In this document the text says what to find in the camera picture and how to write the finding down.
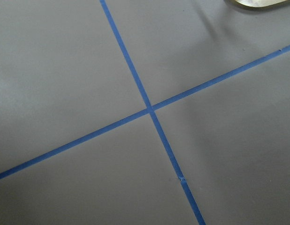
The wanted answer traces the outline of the wooden cup rack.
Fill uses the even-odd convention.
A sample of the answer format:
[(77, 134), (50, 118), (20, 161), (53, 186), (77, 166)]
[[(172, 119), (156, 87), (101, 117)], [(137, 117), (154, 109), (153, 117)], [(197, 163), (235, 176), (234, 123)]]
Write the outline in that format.
[(290, 0), (228, 0), (228, 2), (247, 10), (267, 10), (290, 4)]

